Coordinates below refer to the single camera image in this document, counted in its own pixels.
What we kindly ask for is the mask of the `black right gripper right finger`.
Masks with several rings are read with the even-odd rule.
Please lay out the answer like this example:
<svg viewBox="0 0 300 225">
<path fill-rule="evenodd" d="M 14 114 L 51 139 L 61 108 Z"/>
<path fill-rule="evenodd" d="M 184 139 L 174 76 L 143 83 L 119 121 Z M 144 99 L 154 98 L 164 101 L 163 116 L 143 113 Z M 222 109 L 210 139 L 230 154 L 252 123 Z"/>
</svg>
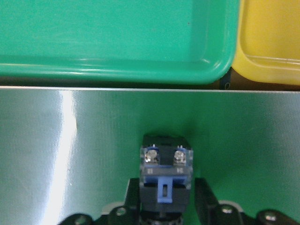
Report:
<svg viewBox="0 0 300 225">
<path fill-rule="evenodd" d="M 214 223 L 214 209 L 218 200 L 205 178 L 195 178 L 195 210 L 202 225 Z"/>
</svg>

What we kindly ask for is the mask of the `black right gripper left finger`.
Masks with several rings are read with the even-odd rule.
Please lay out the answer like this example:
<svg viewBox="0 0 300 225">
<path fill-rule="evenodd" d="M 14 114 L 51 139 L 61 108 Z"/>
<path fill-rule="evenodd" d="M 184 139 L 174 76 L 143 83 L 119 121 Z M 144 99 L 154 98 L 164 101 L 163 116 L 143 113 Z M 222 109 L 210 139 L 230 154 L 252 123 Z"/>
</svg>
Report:
<svg viewBox="0 0 300 225">
<path fill-rule="evenodd" d="M 131 178 L 128 182 L 124 208 L 126 213 L 123 216 L 124 225 L 138 225 L 140 220 L 140 193 L 139 178 Z"/>
</svg>

